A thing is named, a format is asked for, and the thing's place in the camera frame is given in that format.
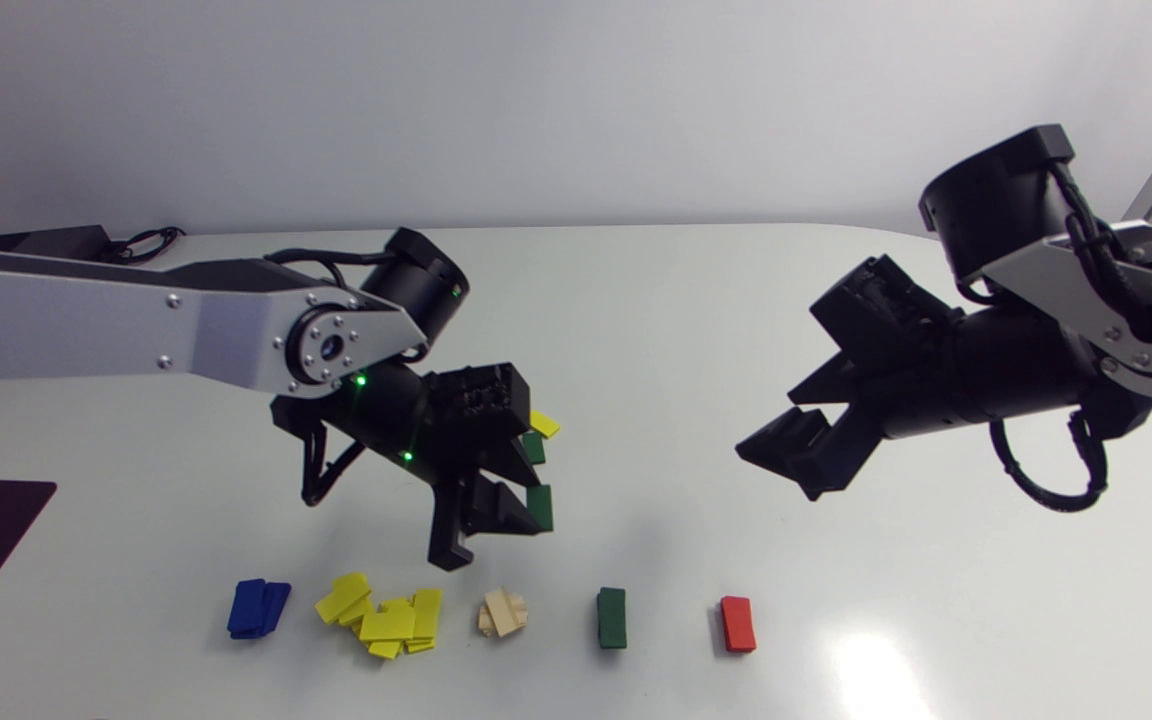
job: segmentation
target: pile of yellow blocks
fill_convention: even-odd
[[[396,597],[371,602],[371,585],[366,575],[348,573],[332,581],[332,592],[314,602],[314,611],[326,624],[346,626],[366,644],[371,655],[396,659],[406,647],[408,654],[433,650],[438,639],[438,612],[444,605],[444,591],[422,588],[410,598]]]

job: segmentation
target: wooden block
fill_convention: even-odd
[[[338,623],[342,626],[353,626],[355,623],[361,623],[362,616],[370,615],[376,612],[376,606],[371,605],[371,593],[358,598],[351,606],[346,607],[346,609],[340,611],[338,616]]]
[[[349,573],[340,575],[332,581],[332,592],[328,592],[323,600],[314,602],[314,611],[319,612],[319,617],[324,623],[335,623],[340,614],[349,606],[358,601],[358,598],[371,592],[366,575],[362,573]]]
[[[412,596],[416,626],[412,636],[433,639],[438,635],[438,614],[444,605],[444,591],[438,588],[422,588]]]
[[[371,655],[384,657],[385,660],[396,659],[397,653],[402,652],[402,641],[380,641],[367,644],[367,652],[370,652]]]
[[[518,626],[526,628],[526,602],[522,601],[521,594],[513,592],[505,593],[509,598],[509,607],[513,608],[513,617],[518,620]]]
[[[362,616],[358,639],[362,642],[410,641],[415,628],[416,611],[407,605],[407,599],[387,600],[381,605],[380,612]]]
[[[554,437],[562,425],[559,425],[555,420],[547,418],[545,414],[539,414],[536,410],[531,411],[531,429],[536,432],[545,435],[545,439]]]
[[[604,650],[626,650],[626,591],[604,588],[598,591],[598,644]]]
[[[749,598],[727,596],[722,600],[722,609],[727,652],[753,652],[758,643],[755,642],[755,616],[750,612]]]
[[[540,525],[540,530],[552,533],[554,530],[554,501],[550,486],[532,486],[526,488],[526,511],[531,520]]]
[[[479,606],[479,632],[486,635],[486,637],[492,637],[495,634],[495,626],[492,624],[492,614],[488,612],[488,606]]]
[[[509,632],[515,632],[522,626],[518,624],[518,620],[515,614],[513,614],[513,608],[509,607],[509,598],[506,596],[506,589],[498,588],[494,591],[488,592],[484,598],[486,605],[488,605],[488,614],[492,615],[492,624],[495,627],[495,632],[500,637],[506,637]]]
[[[545,441],[544,435],[536,430],[528,430],[518,438],[522,442],[522,450],[526,454],[526,462],[532,465],[545,464]]]

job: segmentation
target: yellow block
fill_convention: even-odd
[[[361,623],[364,615],[370,615],[376,612],[376,606],[371,605],[371,593],[358,598],[351,606],[346,607],[346,609],[340,611],[340,616],[338,616],[338,623],[342,626],[353,626],[355,623]]]
[[[412,629],[416,628],[416,611],[407,605],[407,600],[401,602],[385,601],[381,607],[380,612],[362,616],[358,639],[362,642],[410,641]]]
[[[434,650],[438,647],[438,641],[430,638],[429,641],[408,641],[407,642],[407,654],[411,655],[416,652],[425,652],[426,650]]]
[[[324,623],[335,623],[335,620],[347,611],[349,606],[358,601],[358,598],[371,592],[366,575],[362,573],[349,573],[340,575],[332,581],[332,592],[328,592],[323,600],[314,602],[314,611],[319,612],[319,617]]]
[[[364,588],[364,591],[362,592],[371,592],[371,585],[367,584],[367,577],[362,573],[347,573],[332,581],[332,589],[334,589],[334,591],[339,591],[339,589],[348,591],[348,589],[357,588],[358,585]]]
[[[442,602],[444,591],[438,588],[422,588],[416,591],[412,597],[412,609],[416,609],[416,627],[412,629],[415,637],[434,638],[438,635],[438,612]]]
[[[532,410],[531,429],[545,435],[545,439],[550,439],[554,437],[554,433],[562,429],[562,425],[559,425],[555,420],[551,420],[547,415]]]
[[[402,652],[402,641],[385,641],[367,644],[367,652],[370,652],[371,655],[384,657],[385,660],[396,659],[397,653]]]

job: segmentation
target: white wall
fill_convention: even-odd
[[[1116,219],[1152,0],[0,0],[0,232],[916,232],[934,174],[1041,122]]]

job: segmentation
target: red block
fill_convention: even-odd
[[[753,652],[755,616],[749,609],[748,597],[723,598],[723,632],[727,635],[727,652]]]

